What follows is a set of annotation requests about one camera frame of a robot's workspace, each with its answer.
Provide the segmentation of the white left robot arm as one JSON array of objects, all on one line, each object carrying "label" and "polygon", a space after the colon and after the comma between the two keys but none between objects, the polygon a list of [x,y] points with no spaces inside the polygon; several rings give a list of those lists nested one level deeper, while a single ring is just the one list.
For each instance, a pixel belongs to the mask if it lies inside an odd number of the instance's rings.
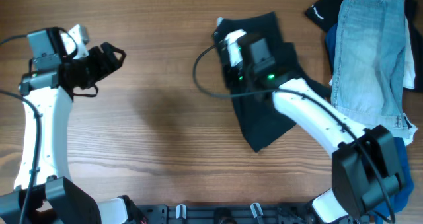
[{"label": "white left robot arm", "polygon": [[6,223],[137,223],[127,196],[96,202],[75,185],[67,160],[67,127],[76,97],[115,72],[126,57],[108,42],[91,49],[82,26],[26,34],[33,56],[15,98],[24,106],[22,161],[13,191],[1,196]]}]

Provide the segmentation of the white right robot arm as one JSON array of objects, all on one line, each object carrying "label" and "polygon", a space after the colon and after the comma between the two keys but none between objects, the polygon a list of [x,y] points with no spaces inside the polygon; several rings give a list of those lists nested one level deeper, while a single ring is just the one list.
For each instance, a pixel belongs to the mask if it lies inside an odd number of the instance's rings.
[{"label": "white right robot arm", "polygon": [[332,160],[331,188],[311,202],[321,223],[377,214],[406,186],[394,138],[382,125],[367,128],[336,111],[309,85],[291,43],[275,45],[260,34],[236,30],[217,43],[228,87],[245,86],[240,97],[267,102],[301,126]]}]

